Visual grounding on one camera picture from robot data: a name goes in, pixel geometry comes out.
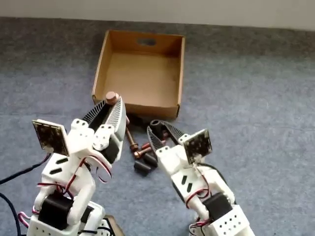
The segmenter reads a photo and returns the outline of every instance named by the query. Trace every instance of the open cardboard box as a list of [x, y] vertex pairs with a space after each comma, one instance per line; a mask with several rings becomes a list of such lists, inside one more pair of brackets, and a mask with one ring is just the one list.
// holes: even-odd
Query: open cardboard box
[[119, 93], [128, 113], [176, 118], [183, 83], [185, 38], [109, 30], [101, 50], [93, 100]]

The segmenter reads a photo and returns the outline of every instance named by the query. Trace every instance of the circuit board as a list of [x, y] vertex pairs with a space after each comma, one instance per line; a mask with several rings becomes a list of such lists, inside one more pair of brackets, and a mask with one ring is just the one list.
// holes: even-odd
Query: circuit board
[[42, 149], [52, 148], [54, 153], [69, 156], [62, 125], [39, 119], [32, 122]]
[[212, 152], [212, 146], [209, 136], [209, 131], [204, 129], [193, 135], [183, 143], [186, 151], [188, 163], [192, 164], [197, 157], [203, 157]]

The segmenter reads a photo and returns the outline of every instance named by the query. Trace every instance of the black cylinder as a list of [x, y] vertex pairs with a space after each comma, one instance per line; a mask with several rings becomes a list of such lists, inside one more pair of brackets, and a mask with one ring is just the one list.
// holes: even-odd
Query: black cylinder
[[158, 167], [158, 160], [154, 156], [145, 153], [142, 159], [150, 166]]
[[147, 175], [151, 171], [151, 167], [143, 162], [143, 160], [135, 160], [134, 169], [142, 175]]
[[152, 132], [160, 139], [163, 140], [163, 125], [157, 119], [150, 122], [150, 128]]

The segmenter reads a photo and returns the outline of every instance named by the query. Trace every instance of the copper bolt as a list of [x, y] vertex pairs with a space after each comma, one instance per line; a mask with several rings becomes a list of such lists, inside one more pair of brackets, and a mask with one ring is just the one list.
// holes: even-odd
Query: copper bolt
[[[167, 133], [163, 133], [163, 138], [166, 139], [167, 137], [168, 137]], [[150, 147], [150, 143], [149, 142], [147, 142], [144, 145], [142, 145], [141, 146], [141, 150], [146, 149], [148, 147]]]
[[126, 127], [126, 135], [127, 135], [127, 138], [128, 138], [128, 141], [130, 143], [130, 150], [131, 151], [137, 151], [139, 146], [138, 146], [138, 143], [135, 142], [135, 140], [133, 139], [133, 136], [131, 135], [129, 129]]
[[145, 148], [145, 149], [143, 149], [143, 150], [141, 150], [141, 151], [135, 151], [135, 152], [133, 153], [133, 155], [134, 155], [134, 158], [139, 159], [139, 158], [142, 157], [143, 154], [145, 154], [145, 153], [147, 153], [147, 152], [150, 152], [150, 151], [152, 151], [151, 146], [149, 146], [149, 147], [147, 147], [147, 148]]
[[113, 91], [108, 92], [105, 96], [105, 101], [109, 105], [115, 105], [118, 99], [119, 99], [119, 94]]

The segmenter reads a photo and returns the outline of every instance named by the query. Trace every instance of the white wall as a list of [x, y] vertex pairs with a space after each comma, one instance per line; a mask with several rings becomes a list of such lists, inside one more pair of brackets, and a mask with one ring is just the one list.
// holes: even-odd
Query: white wall
[[315, 30], [315, 0], [0, 0], [0, 16]]

